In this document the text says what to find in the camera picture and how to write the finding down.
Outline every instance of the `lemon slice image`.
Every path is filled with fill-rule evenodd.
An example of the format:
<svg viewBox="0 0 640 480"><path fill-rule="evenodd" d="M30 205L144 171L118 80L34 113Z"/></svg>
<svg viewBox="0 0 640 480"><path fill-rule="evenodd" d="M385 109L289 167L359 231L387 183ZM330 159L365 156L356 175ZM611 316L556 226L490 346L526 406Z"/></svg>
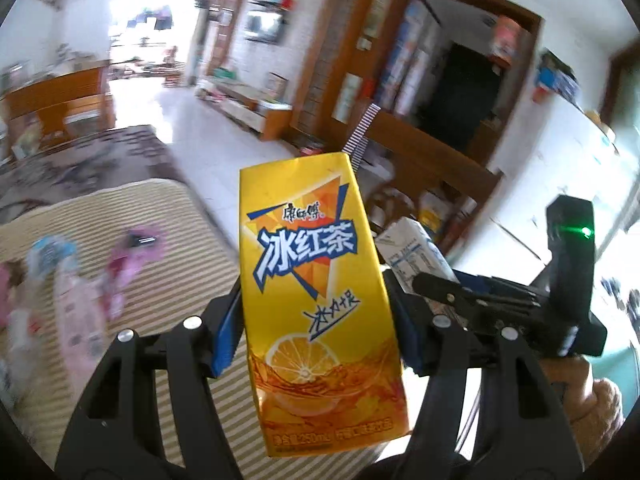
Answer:
<svg viewBox="0 0 640 480"><path fill-rule="evenodd" d="M309 341L307 334L281 337L267 352L265 361L289 384L310 383L340 364L327 345ZM321 415L330 412L338 403L335 397L318 399L280 393L273 395L284 410L298 416Z"/></svg>

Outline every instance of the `television screen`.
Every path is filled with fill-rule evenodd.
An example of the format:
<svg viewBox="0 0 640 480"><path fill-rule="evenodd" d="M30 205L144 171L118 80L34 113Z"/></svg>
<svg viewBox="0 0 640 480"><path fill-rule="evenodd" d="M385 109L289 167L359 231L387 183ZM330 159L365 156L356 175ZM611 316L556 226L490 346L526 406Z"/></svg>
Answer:
<svg viewBox="0 0 640 480"><path fill-rule="evenodd" d="M277 43L284 25L284 14L274 10L250 10L244 36L251 41Z"/></svg>

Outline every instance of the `dark doorway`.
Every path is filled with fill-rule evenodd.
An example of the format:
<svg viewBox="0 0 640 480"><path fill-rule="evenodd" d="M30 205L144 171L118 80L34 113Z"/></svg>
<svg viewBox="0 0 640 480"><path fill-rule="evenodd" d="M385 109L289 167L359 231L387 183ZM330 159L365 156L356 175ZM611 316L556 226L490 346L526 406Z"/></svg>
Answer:
<svg viewBox="0 0 640 480"><path fill-rule="evenodd" d="M454 44L431 99L418 107L417 126L464 152L480 121L489 117L500 82L486 56Z"/></svg>

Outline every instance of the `black and white striped object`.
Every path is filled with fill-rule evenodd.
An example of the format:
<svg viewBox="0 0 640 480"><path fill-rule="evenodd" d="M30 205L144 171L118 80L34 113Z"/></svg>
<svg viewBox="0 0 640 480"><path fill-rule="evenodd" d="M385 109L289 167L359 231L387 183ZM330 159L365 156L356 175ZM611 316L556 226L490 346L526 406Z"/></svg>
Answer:
<svg viewBox="0 0 640 480"><path fill-rule="evenodd" d="M349 140L347 140L347 143L342 149L342 152L347 153L351 158L353 173L356 173L358 168L360 168L362 157L364 156L364 152L369 143L369 139L367 139L367 130L379 111L380 107L375 103L371 103L369 107L367 107L367 110L362 115L358 126L356 126L356 129L353 131L351 137L349 137Z"/></svg>

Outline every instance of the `patterned tablecloth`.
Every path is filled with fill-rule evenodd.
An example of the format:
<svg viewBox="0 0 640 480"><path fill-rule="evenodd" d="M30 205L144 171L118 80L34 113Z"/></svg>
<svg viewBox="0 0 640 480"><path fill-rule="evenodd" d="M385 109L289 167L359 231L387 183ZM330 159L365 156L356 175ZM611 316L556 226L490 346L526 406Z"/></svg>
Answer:
<svg viewBox="0 0 640 480"><path fill-rule="evenodd" d="M181 184L147 180L28 212L0 226L0 258L21 258L37 239L62 234L78 244L82 275L94 278L126 229L146 224L158 225L165 232L165 257L146 266L125 291L124 315L108 325L108 337L124 328L141 335L164 332L187 316L199 314L211 298L228 293L238 276L225 243L213 233ZM38 309L44 321L42 372L35 390L24 401L22 415L34 427L36 450L53 465L73 403L56 338L52 279L43 288ZM165 372L158 372L156 383L167 459L181 465ZM244 339L231 367L210 386L245 479L347 480L380 453L378 446L328 456L267 457L254 409Z"/></svg>

